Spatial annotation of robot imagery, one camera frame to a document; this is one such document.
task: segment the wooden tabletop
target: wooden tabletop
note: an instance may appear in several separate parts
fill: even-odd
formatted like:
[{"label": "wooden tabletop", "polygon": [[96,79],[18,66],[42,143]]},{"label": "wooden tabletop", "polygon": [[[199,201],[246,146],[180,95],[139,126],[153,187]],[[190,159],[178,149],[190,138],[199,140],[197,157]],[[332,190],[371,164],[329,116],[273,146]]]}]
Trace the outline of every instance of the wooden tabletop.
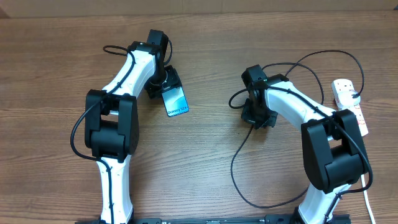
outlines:
[{"label": "wooden tabletop", "polygon": [[[140,140],[131,161],[130,192],[136,217],[261,217],[292,213],[302,199],[268,210],[246,204],[229,173],[250,125],[241,110],[228,107],[244,87],[252,65],[295,62],[317,50],[355,55],[366,82],[361,107],[364,137],[374,171],[370,203],[379,223],[398,219],[398,13],[303,12],[200,16],[116,16],[0,20],[0,223],[73,223],[98,218],[101,180],[94,162],[74,155],[70,131],[90,89],[102,89],[125,58],[104,45],[145,41],[150,29],[172,40],[189,113],[169,118],[162,100],[138,99]],[[303,61],[335,108],[330,84],[348,78],[357,89],[361,75],[346,55],[314,55]],[[268,75],[286,72],[272,67]],[[308,71],[290,74],[294,85],[320,102]],[[239,95],[234,104],[244,102]],[[81,152],[83,128],[76,134]],[[308,186],[300,133],[279,116],[274,128],[252,132],[238,154],[234,173],[242,193],[258,205],[272,205]],[[344,196],[335,213],[369,223],[363,194]]]}]

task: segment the white cable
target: white cable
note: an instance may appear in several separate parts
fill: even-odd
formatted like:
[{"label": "white cable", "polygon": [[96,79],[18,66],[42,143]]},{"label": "white cable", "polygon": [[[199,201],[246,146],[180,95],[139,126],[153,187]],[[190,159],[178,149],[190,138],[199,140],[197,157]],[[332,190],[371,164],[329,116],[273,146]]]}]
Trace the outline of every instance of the white cable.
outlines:
[{"label": "white cable", "polygon": [[[363,174],[361,175],[361,182],[362,182],[362,187],[365,187],[366,183],[365,183],[365,177],[364,177]],[[371,217],[371,222],[372,222],[372,224],[376,224],[376,221],[375,221],[375,219],[373,217],[373,212],[372,212],[372,209],[371,209],[371,205],[369,204],[368,191],[364,190],[363,195],[364,195],[364,198],[365,198],[366,208],[368,209],[369,216]]]}]

